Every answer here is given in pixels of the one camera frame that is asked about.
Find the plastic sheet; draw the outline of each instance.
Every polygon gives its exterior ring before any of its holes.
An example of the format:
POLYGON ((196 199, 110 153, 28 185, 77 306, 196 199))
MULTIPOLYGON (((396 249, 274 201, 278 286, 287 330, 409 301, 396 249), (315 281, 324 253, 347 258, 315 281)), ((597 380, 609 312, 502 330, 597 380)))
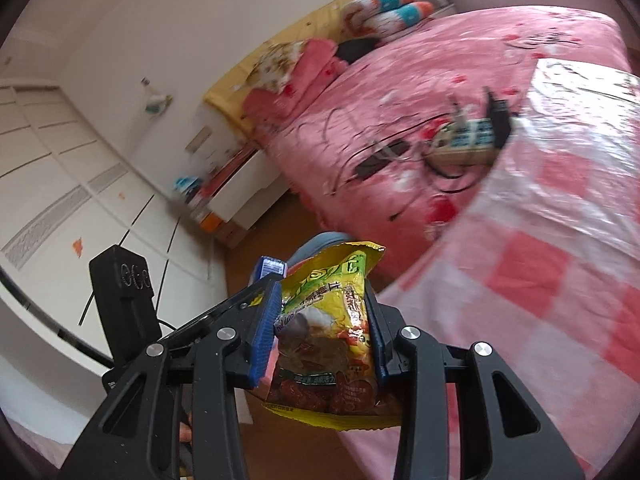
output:
POLYGON ((428 173, 413 148, 365 182, 351 179, 353 168, 392 140, 414 144, 452 112, 452 96, 469 118, 484 116, 485 86, 519 108, 545 57, 628 70, 619 28, 607 16, 561 7, 478 10, 420 25, 360 59, 289 128, 259 132, 260 142, 328 230, 386 246, 378 270, 396 278, 479 187, 447 191, 486 170, 446 180, 428 173))
MULTIPOLYGON (((640 412, 639 96, 629 74, 540 60, 478 195, 379 297, 441 342, 494 346, 588 478, 640 412)), ((341 436, 369 478, 392 478, 398 428, 341 436)))

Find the orange sticker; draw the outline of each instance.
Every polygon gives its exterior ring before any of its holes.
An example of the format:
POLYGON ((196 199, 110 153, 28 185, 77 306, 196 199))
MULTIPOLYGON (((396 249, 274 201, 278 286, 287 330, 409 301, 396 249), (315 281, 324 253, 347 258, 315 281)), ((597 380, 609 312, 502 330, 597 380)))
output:
POLYGON ((78 258, 82 256, 82 238, 78 238, 78 240, 73 242, 71 246, 74 248, 74 251, 78 255, 78 258))

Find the yellow bed headboard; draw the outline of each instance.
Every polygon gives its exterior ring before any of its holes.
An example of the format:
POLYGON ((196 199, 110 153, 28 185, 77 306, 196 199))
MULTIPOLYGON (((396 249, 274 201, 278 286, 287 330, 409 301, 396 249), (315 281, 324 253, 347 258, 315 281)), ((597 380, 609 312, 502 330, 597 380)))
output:
POLYGON ((244 82, 262 54, 273 45, 286 41, 307 38, 329 38, 336 42, 348 40, 349 35, 342 27, 341 15, 342 8, 350 1, 334 0, 265 41, 223 75, 204 94, 204 102, 217 108, 236 134, 242 137, 249 136, 254 124, 242 114, 242 101, 250 91, 244 82))

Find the blue jeans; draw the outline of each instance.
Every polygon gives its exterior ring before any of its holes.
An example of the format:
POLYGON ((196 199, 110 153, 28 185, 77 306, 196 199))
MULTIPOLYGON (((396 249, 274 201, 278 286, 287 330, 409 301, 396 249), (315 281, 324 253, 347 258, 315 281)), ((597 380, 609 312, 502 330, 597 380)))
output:
POLYGON ((287 261, 287 265, 289 267, 293 267, 302 260, 315 256, 323 249, 343 242, 353 242, 353 237, 347 233, 339 233, 336 231, 320 233, 319 235, 311 238, 311 240, 306 242, 295 253, 293 253, 293 256, 289 258, 289 261, 287 261))

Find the person's hand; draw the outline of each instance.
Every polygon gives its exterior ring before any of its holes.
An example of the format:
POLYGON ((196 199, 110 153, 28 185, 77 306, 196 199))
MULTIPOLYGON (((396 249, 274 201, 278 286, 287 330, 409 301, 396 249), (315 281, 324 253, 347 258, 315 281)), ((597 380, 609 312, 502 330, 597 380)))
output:
MULTIPOLYGON (((191 413, 189 414, 189 424, 192 424, 191 413)), ((185 444, 190 444, 191 439, 193 438, 193 432, 191 428, 187 426, 184 422, 180 423, 180 434, 178 439, 180 442, 184 442, 185 444)))

